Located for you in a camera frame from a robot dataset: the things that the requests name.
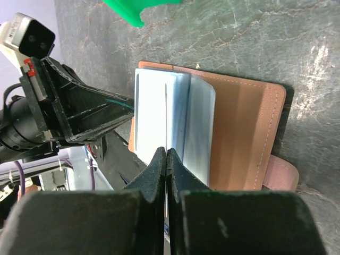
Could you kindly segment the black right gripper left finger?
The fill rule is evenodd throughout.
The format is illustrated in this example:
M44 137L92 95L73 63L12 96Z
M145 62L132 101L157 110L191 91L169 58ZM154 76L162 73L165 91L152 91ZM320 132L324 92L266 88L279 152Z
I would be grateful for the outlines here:
M118 191L33 192L13 207L1 254L162 254L166 152Z

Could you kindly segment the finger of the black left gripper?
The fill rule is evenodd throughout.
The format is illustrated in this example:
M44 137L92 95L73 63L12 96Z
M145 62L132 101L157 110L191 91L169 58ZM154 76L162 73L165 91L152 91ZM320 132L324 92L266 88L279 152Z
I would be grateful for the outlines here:
M53 58L40 63L67 142L96 141L132 118L134 99L86 85L72 68Z

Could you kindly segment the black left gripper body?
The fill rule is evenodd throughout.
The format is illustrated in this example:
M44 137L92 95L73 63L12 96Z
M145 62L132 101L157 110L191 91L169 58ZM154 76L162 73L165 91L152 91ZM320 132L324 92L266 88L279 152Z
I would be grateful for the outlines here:
M20 82L8 87L3 96L7 100L10 92L22 87L24 97L15 95L1 110L1 161L18 159L30 161L56 155L69 147L52 109L50 96L38 99L36 90L39 84L49 90L48 71L43 69L43 60L25 58L19 67L22 72Z

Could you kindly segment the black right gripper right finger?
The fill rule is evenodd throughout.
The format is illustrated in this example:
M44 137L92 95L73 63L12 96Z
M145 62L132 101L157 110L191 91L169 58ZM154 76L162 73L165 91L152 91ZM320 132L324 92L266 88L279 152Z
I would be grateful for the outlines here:
M172 254L325 254L306 203L295 193L209 189L167 152Z

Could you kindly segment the green plastic bin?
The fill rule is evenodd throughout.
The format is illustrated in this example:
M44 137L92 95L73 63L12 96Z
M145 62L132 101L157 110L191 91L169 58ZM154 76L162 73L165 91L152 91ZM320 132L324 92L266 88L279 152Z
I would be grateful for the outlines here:
M140 18L140 13L144 9L164 4L179 4L181 0L104 0L103 2L127 23L141 28L144 22Z

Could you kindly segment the pink leather card holder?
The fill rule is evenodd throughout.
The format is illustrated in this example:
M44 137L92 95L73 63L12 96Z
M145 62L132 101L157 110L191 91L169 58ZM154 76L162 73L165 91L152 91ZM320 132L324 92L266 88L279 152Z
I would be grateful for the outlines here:
M271 154L286 99L283 86L155 62L141 61L138 67L188 72L214 88L211 189L296 190L296 167Z

